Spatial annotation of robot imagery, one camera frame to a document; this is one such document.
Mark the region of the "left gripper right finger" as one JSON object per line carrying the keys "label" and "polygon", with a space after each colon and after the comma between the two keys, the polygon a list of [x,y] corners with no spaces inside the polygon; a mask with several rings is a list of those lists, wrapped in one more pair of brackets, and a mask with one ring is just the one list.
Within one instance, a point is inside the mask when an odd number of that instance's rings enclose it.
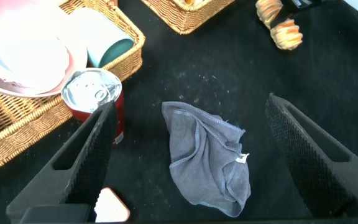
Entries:
{"label": "left gripper right finger", "polygon": [[271,93],[265,114],[291,177],[316,217],[358,217],[358,156],[289,101]]}

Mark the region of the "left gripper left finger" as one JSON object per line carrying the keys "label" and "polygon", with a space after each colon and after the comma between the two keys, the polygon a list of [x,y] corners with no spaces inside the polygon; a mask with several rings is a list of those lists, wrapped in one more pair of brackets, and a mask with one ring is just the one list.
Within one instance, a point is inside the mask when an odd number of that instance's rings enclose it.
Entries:
{"label": "left gripper left finger", "polygon": [[36,205],[84,203],[94,206],[102,189],[117,129],[113,101],[99,107],[7,206],[23,215]]}

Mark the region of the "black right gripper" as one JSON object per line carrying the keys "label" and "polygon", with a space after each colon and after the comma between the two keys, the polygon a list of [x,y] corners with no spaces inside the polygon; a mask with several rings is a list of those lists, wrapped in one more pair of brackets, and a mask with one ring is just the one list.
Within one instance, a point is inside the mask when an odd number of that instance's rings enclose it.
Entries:
{"label": "black right gripper", "polygon": [[280,23],[285,22],[292,16],[292,14],[296,14],[297,12],[305,11],[307,9],[311,9],[312,7],[319,6],[323,2],[325,2],[325,0],[288,0],[286,6],[288,15],[278,14],[271,21],[270,28],[273,29]]}

